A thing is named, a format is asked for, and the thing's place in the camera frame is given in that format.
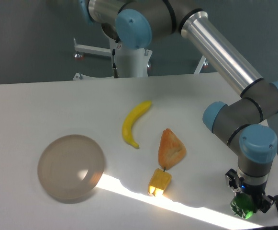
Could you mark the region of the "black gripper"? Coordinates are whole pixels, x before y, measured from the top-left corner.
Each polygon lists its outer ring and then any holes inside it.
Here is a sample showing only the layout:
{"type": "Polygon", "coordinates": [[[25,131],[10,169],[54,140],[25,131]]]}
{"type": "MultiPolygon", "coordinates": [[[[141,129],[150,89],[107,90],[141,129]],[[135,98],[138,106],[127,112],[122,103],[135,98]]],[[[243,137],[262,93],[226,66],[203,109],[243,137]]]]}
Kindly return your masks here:
{"type": "Polygon", "coordinates": [[[262,177],[249,176],[243,172],[236,172],[230,169],[225,174],[226,185],[233,191],[234,196],[241,193],[257,199],[257,210],[267,213],[275,204],[275,198],[265,195],[265,187],[268,180],[268,174],[262,177]]]}

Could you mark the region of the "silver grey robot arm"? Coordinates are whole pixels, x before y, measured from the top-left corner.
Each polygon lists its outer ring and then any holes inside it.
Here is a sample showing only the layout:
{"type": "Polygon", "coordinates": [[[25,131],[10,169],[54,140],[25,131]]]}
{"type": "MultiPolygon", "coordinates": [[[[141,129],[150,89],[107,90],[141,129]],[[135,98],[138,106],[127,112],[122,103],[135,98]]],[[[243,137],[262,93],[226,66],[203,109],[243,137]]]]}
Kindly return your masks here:
{"type": "Polygon", "coordinates": [[[225,177],[234,191],[231,209],[245,218],[267,212],[276,199],[265,194],[278,138],[261,122],[278,113],[278,81],[267,82],[212,25],[191,0],[81,0],[86,23],[100,23],[110,39],[115,78],[145,77],[153,40],[179,33],[214,66],[240,96],[232,105],[214,102],[203,114],[205,126],[238,157],[225,177]]]}

